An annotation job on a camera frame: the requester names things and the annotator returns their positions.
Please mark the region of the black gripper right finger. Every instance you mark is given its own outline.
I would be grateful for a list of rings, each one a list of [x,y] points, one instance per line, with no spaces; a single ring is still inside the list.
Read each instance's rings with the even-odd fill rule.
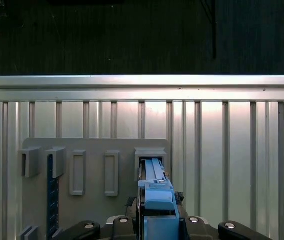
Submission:
[[[180,240],[268,240],[262,235],[238,222],[224,221],[217,228],[212,227],[199,216],[189,216],[182,206],[183,193],[175,192],[175,200],[179,211]]]

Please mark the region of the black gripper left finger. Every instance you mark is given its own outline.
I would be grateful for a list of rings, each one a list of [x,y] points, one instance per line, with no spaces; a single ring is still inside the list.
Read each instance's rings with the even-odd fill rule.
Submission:
[[[97,222],[81,221],[72,227],[61,231],[53,237],[54,240],[137,240],[136,224],[137,199],[129,197],[126,203],[125,215],[108,218],[104,226]]]

